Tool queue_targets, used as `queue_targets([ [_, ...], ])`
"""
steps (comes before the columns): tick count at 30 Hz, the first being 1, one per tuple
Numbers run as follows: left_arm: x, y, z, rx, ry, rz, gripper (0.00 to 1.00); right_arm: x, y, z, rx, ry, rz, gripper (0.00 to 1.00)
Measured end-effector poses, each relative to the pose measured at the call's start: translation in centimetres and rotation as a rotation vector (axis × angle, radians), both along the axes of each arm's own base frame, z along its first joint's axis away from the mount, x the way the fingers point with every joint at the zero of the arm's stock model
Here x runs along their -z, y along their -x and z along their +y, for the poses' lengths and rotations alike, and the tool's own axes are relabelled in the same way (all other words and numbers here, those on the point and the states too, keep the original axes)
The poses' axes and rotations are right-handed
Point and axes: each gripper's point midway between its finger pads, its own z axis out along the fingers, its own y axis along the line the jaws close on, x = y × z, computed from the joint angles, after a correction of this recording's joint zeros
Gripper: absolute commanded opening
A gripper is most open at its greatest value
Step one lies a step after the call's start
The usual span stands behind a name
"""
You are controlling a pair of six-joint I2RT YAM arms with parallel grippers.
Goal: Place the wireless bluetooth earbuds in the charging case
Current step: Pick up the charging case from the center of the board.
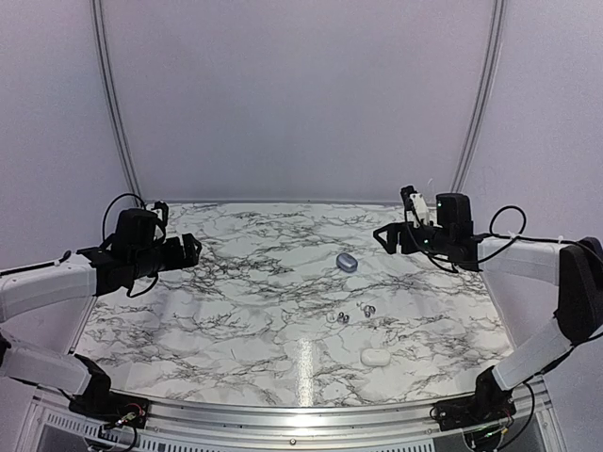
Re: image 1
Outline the blue earbud charging case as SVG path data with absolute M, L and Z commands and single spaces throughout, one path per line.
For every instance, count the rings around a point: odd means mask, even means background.
M 353 273 L 358 268 L 358 261 L 346 252 L 339 253 L 335 258 L 336 266 L 346 273 Z

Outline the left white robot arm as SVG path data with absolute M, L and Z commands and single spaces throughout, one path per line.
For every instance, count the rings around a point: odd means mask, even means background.
M 89 301 L 125 290 L 132 298 L 137 280 L 156 281 L 162 272 L 194 267 L 201 242 L 193 234 L 169 237 L 166 205 L 120 212 L 115 231 L 97 247 L 67 252 L 61 258 L 1 274 L 1 319 L 67 300 Z M 100 419 L 118 412 L 110 377 L 92 360 L 61 354 L 6 334 L 1 338 L 1 375 L 63 391 Z

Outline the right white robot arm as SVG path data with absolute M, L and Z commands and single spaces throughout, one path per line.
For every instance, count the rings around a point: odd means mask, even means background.
M 555 368 L 602 335 L 602 243 L 474 228 L 469 198 L 441 193 L 433 209 L 413 186 L 400 191 L 402 219 L 374 230 L 389 254 L 420 253 L 447 272 L 482 275 L 512 336 L 513 352 L 481 372 L 466 412 L 485 422 L 515 387 Z

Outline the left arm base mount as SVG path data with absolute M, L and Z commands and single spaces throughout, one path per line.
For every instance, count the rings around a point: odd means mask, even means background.
M 114 431 L 131 433 L 128 445 L 117 440 L 112 446 L 101 446 L 88 441 L 89 451 L 133 451 L 139 444 L 139 432 L 146 426 L 151 402 L 149 399 L 133 395 L 109 392 L 100 402 L 87 400 L 83 395 L 67 395 L 69 410 L 102 422 L 96 437 L 105 440 Z

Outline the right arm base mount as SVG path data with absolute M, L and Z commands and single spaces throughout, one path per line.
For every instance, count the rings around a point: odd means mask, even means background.
M 517 441 L 530 426 L 536 409 L 536 395 L 528 385 L 530 411 L 527 420 L 512 433 L 517 408 L 511 395 L 490 407 L 480 407 L 475 395 L 445 399 L 434 403 L 429 417 L 439 429 L 463 432 L 464 445 L 469 451 L 503 451 Z

